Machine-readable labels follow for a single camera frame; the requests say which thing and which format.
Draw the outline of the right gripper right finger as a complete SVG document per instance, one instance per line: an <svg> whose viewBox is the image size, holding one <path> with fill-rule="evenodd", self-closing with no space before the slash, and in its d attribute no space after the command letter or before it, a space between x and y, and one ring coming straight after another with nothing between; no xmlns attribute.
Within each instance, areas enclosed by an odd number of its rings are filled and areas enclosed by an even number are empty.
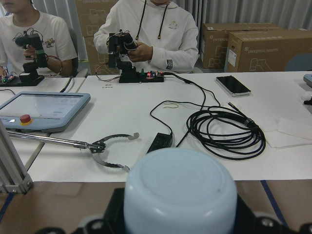
<svg viewBox="0 0 312 234"><path fill-rule="evenodd" d="M237 208L235 217L236 234L311 234L312 224L301 225L299 231L291 230L268 216L256 216L237 195Z"/></svg>

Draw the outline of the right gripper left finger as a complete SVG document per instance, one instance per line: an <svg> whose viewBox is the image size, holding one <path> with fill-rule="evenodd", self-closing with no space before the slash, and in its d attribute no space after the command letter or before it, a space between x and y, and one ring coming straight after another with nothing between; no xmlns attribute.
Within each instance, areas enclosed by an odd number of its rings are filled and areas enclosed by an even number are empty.
<svg viewBox="0 0 312 234"><path fill-rule="evenodd" d="M124 234L124 189L114 189L103 216L87 218L73 231L74 234Z"/></svg>

